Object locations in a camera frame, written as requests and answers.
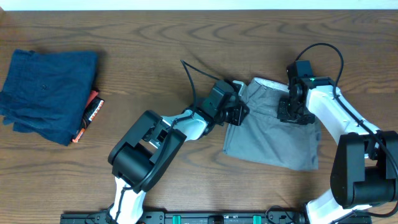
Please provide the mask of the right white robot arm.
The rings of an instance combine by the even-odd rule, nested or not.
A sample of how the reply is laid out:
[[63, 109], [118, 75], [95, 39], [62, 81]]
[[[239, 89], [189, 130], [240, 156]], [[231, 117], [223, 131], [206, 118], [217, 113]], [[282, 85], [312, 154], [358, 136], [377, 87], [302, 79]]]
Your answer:
[[369, 208], [397, 201], [397, 133], [366, 121], [330, 78], [290, 78], [281, 98], [282, 122], [319, 119], [337, 144], [330, 189], [305, 206], [307, 223], [354, 223], [375, 217]]

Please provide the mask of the grey shorts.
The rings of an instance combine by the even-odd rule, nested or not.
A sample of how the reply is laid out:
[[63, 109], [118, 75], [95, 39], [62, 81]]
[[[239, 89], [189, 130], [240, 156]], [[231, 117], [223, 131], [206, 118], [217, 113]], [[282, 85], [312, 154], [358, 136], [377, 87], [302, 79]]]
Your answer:
[[292, 170], [317, 170], [321, 124], [318, 119], [307, 125], [277, 119], [279, 100], [288, 95], [286, 84], [253, 78], [242, 95], [249, 114], [241, 125], [228, 126], [223, 153]]

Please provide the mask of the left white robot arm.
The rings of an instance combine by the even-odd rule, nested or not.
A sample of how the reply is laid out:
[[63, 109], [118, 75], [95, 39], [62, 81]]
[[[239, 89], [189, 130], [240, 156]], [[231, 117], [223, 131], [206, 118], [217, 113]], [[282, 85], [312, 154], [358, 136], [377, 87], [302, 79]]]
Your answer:
[[137, 223], [146, 193], [158, 183], [185, 142], [206, 136], [216, 125], [239, 126], [248, 114], [248, 106], [236, 94], [195, 100], [175, 116], [145, 111], [108, 156], [116, 181], [108, 223]]

